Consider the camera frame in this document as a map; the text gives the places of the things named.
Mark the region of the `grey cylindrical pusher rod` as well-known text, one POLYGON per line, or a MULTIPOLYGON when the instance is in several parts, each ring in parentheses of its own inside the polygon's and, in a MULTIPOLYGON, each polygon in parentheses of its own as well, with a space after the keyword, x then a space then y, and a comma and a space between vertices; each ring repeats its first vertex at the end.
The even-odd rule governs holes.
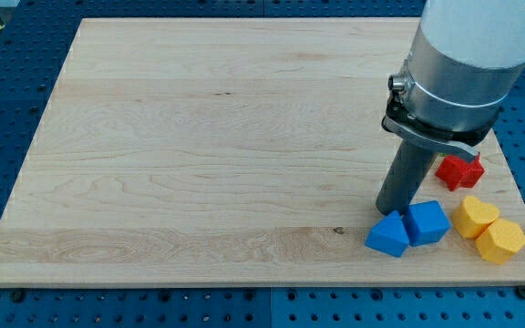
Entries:
POLYGON ((403 140, 376 197, 376 208, 383 215, 404 214, 415 197, 438 154, 403 140))

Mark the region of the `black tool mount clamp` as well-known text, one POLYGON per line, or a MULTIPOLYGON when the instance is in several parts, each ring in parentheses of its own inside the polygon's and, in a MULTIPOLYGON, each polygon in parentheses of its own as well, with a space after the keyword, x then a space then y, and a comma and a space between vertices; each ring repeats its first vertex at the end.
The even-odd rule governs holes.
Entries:
POLYGON ((493 108, 489 121, 480 128, 468 131, 452 131, 436 128, 415 117, 401 104, 397 93, 390 93, 386 101, 386 114, 381 126, 403 139, 405 146, 413 146, 428 153, 443 153, 456 156, 471 163, 479 155, 474 149, 489 133, 499 116, 493 108))

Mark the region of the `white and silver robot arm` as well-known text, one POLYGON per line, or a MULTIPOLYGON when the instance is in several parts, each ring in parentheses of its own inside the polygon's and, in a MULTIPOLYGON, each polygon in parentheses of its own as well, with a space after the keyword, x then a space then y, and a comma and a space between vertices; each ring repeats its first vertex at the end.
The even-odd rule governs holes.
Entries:
POLYGON ((402 139, 376 198, 403 213, 438 154, 472 162, 525 67, 525 0, 429 0, 388 79, 384 130, 402 139))

